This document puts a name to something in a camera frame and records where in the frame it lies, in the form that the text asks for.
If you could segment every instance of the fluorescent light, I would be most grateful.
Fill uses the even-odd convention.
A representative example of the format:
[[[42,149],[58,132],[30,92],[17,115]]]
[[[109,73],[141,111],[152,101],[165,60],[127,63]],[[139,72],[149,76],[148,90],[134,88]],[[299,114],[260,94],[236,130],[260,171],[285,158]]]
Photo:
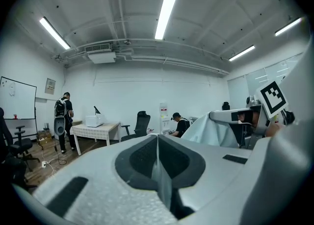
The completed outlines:
[[[282,29],[275,32],[275,36],[282,34],[284,31],[290,29],[291,27],[295,26],[296,24],[300,23],[302,18],[298,18],[297,20],[293,21],[292,23],[288,24],[287,26],[283,27]]]
[[[284,71],[284,70],[287,70],[287,69],[289,69],[289,67],[284,68],[284,69],[282,69],[282,70],[280,70],[280,71],[277,71],[277,72],[281,72],[281,71]]]
[[[58,41],[59,44],[64,47],[65,50],[70,49],[70,46],[61,38],[59,33],[57,33],[57,31],[49,23],[49,21],[46,19],[46,17],[43,17],[39,22],[51,34],[51,36],[54,37],[55,40]]]
[[[236,56],[233,56],[232,58],[230,58],[229,60],[230,60],[230,61],[233,61],[233,60],[235,60],[236,58],[239,58],[239,57],[241,57],[242,55],[245,55],[247,52],[249,52],[249,51],[251,51],[251,50],[253,50],[253,49],[255,49],[255,46],[251,46],[251,47],[249,47],[248,49],[245,49],[244,51],[240,52],[240,53],[237,54]]]
[[[165,33],[175,1],[176,0],[163,0],[155,39],[163,39],[163,35]]]
[[[284,75],[286,75],[286,74],[279,75],[279,76],[277,76],[277,78],[278,78],[278,77],[281,77],[281,76],[284,76]]]
[[[263,78],[263,77],[266,77],[267,75],[264,75],[264,76],[261,76],[261,77],[258,77],[258,78]],[[255,78],[255,79],[258,79],[258,78]]]

